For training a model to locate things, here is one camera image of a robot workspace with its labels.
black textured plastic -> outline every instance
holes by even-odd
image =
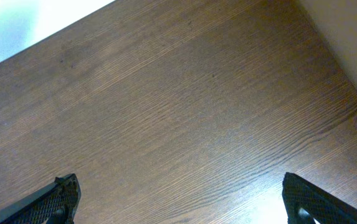
[[[65,212],[64,223],[74,223],[81,194],[77,178],[75,174],[70,174],[66,178],[56,178],[55,183],[56,186],[51,191],[2,223],[44,223],[58,210]]]
[[[301,208],[320,223],[357,223],[357,209],[296,174],[285,174],[282,196],[289,224],[315,223],[299,215]]]

black plastic part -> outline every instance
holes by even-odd
[[[296,174],[285,174],[282,197],[289,224],[357,223],[357,209]]]
[[[81,197],[75,174],[55,182],[0,211],[0,223],[74,223]]]

wood grain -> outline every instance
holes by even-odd
[[[292,1],[117,1],[0,63],[0,208],[74,172],[76,223],[285,223],[286,171],[357,208],[357,92]]]

white wall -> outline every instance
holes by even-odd
[[[357,0],[299,0],[357,88]]]
[[[0,62],[114,0],[0,0]]]

